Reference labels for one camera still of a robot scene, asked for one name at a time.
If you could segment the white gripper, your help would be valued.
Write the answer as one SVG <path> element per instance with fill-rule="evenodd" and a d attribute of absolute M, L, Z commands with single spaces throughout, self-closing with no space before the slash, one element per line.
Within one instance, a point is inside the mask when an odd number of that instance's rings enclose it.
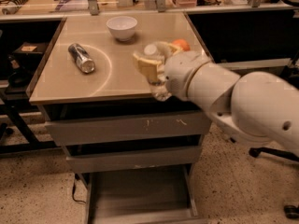
<path fill-rule="evenodd" d="M 149 57 L 134 52 L 134 65 L 137 71 L 143 75 L 149 83 L 159 83 L 166 78 L 166 89 L 181 101 L 188 100 L 188 88 L 192 77 L 198 69 L 210 59 L 196 51 L 183 51 L 183 48 L 172 43 L 158 41 L 154 45 L 158 54 L 167 60 Z"/>

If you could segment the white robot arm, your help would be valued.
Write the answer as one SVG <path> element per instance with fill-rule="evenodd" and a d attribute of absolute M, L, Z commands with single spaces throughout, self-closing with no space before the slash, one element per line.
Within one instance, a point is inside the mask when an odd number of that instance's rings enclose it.
<path fill-rule="evenodd" d="M 153 42 L 133 58 L 156 100 L 191 102 L 236 142 L 275 141 L 299 156 L 299 90 L 284 79 L 266 72 L 240 76 L 167 42 Z"/>

